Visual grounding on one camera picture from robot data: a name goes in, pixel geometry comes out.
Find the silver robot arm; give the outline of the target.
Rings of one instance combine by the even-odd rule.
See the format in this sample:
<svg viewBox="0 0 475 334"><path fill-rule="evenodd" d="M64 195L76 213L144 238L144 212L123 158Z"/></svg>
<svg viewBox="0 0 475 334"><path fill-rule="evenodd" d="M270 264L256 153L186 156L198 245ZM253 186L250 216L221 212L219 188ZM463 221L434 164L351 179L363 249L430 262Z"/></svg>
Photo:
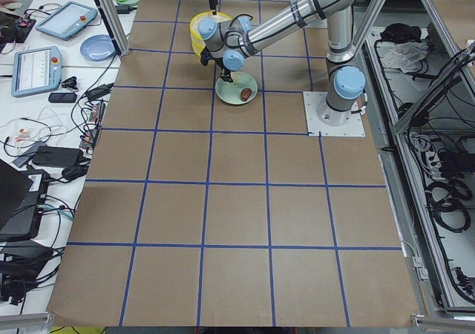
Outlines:
<svg viewBox="0 0 475 334"><path fill-rule="evenodd" d="M356 54L353 37L354 0L296 0L268 21L252 26L252 16L240 14L218 22L206 18L198 25L205 43L200 63L214 61L221 68L221 79L231 82L231 73L239 71L245 59L302 29L315 20L327 22L326 59L335 65L349 62Z"/></svg>

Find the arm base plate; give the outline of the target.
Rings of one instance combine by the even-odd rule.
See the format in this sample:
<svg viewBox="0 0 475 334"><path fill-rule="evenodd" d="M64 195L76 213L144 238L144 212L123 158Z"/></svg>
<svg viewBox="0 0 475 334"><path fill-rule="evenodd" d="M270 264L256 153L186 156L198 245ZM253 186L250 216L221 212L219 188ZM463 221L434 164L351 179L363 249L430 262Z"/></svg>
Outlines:
<svg viewBox="0 0 475 334"><path fill-rule="evenodd" d="M327 105L327 92L303 92L307 134L311 137L365 137L358 102L349 111L334 111Z"/></svg>

